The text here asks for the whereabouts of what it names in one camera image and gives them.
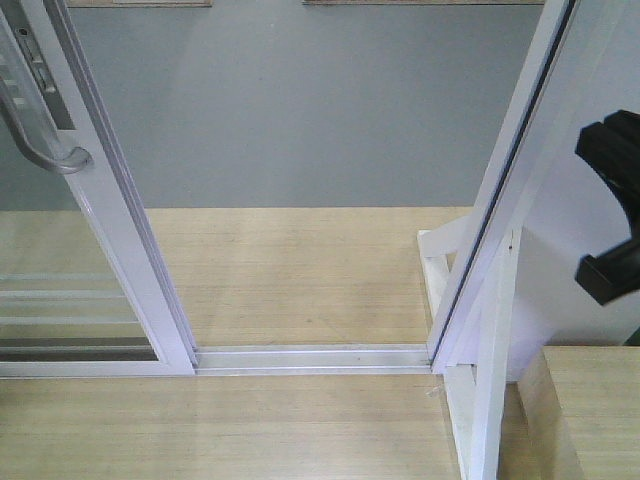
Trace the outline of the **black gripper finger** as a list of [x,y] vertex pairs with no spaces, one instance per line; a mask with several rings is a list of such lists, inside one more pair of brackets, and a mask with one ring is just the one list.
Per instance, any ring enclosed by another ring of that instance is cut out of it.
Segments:
[[582,257],[575,280],[599,305],[638,291],[639,239],[631,238],[598,257]]
[[628,220],[639,219],[639,114],[619,110],[581,129],[575,153],[604,181]]

